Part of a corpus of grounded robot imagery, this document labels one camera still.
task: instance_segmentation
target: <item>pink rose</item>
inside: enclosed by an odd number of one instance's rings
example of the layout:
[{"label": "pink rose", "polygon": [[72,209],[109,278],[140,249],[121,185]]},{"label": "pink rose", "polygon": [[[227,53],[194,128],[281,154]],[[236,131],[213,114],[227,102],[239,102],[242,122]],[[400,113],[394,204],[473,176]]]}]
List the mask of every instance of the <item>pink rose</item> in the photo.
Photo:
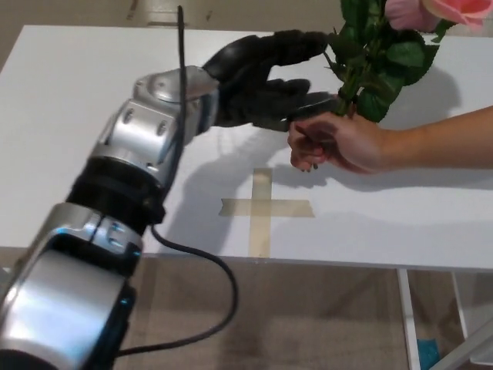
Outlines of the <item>pink rose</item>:
[{"label": "pink rose", "polygon": [[440,19],[478,29],[493,10],[493,0],[387,0],[385,15],[393,29],[434,30]]},{"label": "pink rose", "polygon": [[483,26],[483,19],[493,10],[493,0],[422,0],[433,15],[472,29]]},{"label": "pink rose", "polygon": [[440,19],[431,14],[421,0],[387,0],[385,16],[393,29],[431,32]]}]

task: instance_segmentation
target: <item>black cable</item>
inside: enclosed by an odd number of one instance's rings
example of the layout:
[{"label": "black cable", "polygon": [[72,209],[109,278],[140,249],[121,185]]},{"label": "black cable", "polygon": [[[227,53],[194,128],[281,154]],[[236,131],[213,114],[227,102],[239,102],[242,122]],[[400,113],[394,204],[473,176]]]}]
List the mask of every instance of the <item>black cable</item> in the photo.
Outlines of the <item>black cable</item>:
[{"label": "black cable", "polygon": [[[178,169],[178,162],[179,158],[181,157],[182,151],[183,151],[183,142],[184,142],[184,136],[185,136],[185,121],[186,121],[186,70],[185,70],[185,51],[184,51],[184,22],[183,22],[183,9],[181,6],[178,7],[178,37],[179,37],[179,71],[180,71],[180,122],[178,125],[178,140],[175,148],[175,152],[173,154],[173,164],[172,164],[172,171],[171,171],[171,176],[170,176],[170,181],[168,182],[168,186],[166,187],[166,192],[165,195],[167,195],[167,192],[169,192],[171,185],[173,184],[174,177],[176,175],[176,171]],[[173,243],[172,241],[169,241],[159,235],[159,233],[156,231],[156,225],[151,226],[151,233],[153,234],[154,238],[160,242],[162,245],[165,247],[171,248],[175,251],[180,251],[183,253],[188,253],[195,255],[197,257],[204,258],[208,261],[213,262],[214,264],[217,264],[219,267],[223,269],[223,271],[226,273],[230,283],[231,283],[231,290],[232,290],[232,301],[231,301],[231,306],[230,310],[228,311],[227,316],[218,324],[210,328],[209,330],[206,330],[198,335],[194,335],[192,337],[180,339],[177,341],[171,341],[168,343],[160,343],[157,345],[143,345],[139,347],[134,347],[134,348],[127,348],[121,350],[116,357],[123,357],[123,356],[128,356],[128,355],[136,355],[139,353],[147,353],[147,352],[155,352],[155,351],[162,351],[165,349],[172,349],[172,348],[178,348],[178,347],[183,347],[184,345],[191,345],[192,343],[196,343],[198,341],[202,341],[203,339],[207,339],[211,337],[212,335],[218,333],[219,331],[223,330],[234,318],[236,311],[238,310],[238,283],[236,281],[236,278],[234,276],[233,271],[231,268],[223,261],[221,258],[207,253],[205,251],[202,251],[200,249],[196,248],[191,248],[191,247],[186,247],[181,244]]]},{"label": "black cable", "polygon": [[175,182],[176,172],[178,171],[179,160],[182,156],[185,143],[186,125],[186,67],[185,67],[185,21],[183,19],[183,8],[178,6],[178,55],[179,55],[179,117],[178,130],[176,131],[176,141],[173,147],[173,158],[171,159],[170,172],[163,191],[163,201],[168,196],[171,186]]},{"label": "black cable", "polygon": [[217,264],[219,267],[221,267],[230,280],[231,288],[233,292],[233,298],[232,298],[230,310],[228,312],[228,315],[218,325],[213,326],[211,329],[206,330],[198,335],[194,335],[192,337],[180,339],[177,341],[171,341],[169,343],[162,343],[158,345],[143,345],[140,347],[124,349],[120,351],[118,357],[135,355],[138,353],[145,353],[145,352],[162,351],[164,349],[178,348],[178,347],[183,347],[184,345],[191,345],[192,343],[197,343],[198,341],[207,339],[212,335],[218,333],[219,331],[223,330],[233,320],[234,315],[236,314],[236,311],[238,309],[238,301],[239,301],[238,283],[236,282],[236,278],[234,276],[233,271],[223,260],[221,260],[217,256],[214,256],[213,254],[207,253],[200,249],[185,247],[184,245],[173,243],[172,241],[166,240],[165,238],[163,238],[161,235],[158,234],[154,226],[151,227],[151,232],[153,233],[155,239],[161,244],[171,249],[174,249],[176,251],[193,254],[195,256],[205,258],[206,260],[209,260]]}]

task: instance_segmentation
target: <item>tiled floor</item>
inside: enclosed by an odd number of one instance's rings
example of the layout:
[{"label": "tiled floor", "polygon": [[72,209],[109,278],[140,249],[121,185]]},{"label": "tiled floor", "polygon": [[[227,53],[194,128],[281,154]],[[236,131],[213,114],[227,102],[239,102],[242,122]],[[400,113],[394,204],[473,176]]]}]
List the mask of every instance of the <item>tiled floor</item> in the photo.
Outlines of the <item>tiled floor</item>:
[{"label": "tiled floor", "polygon": [[[339,28],[339,0],[0,0],[0,66],[24,24],[173,26],[176,5],[196,29],[273,31]],[[452,34],[468,34],[457,27]],[[480,35],[493,35],[493,21]],[[2,249],[12,264],[16,252]],[[121,370],[405,370],[394,271],[232,263],[240,313],[225,332],[188,348],[120,360]],[[229,291],[214,266],[145,259],[133,284],[140,300],[126,345],[195,334],[222,318]],[[442,353],[462,340],[450,275],[411,273],[418,336]]]}]

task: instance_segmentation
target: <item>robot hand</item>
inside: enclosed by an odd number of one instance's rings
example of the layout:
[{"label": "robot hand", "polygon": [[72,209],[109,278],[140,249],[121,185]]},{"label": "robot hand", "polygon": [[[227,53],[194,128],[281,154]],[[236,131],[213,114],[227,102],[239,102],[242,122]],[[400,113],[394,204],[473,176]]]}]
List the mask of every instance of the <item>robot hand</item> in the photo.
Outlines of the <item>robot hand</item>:
[{"label": "robot hand", "polygon": [[252,123],[286,132],[294,118],[313,116],[336,106],[334,96],[312,92],[307,79],[268,80],[274,66],[305,62],[325,52],[328,34],[298,30],[250,35],[222,48],[204,66],[220,82],[216,126]]}]

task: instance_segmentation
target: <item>tape cross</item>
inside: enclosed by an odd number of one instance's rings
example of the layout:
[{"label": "tape cross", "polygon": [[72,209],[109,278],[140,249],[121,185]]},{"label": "tape cross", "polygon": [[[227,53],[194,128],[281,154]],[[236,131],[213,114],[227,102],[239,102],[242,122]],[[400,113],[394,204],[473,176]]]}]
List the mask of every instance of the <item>tape cross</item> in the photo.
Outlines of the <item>tape cross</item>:
[{"label": "tape cross", "polygon": [[315,217],[309,200],[272,199],[272,170],[253,172],[251,199],[222,199],[223,217],[250,216],[250,257],[270,257],[270,220],[272,217]]}]

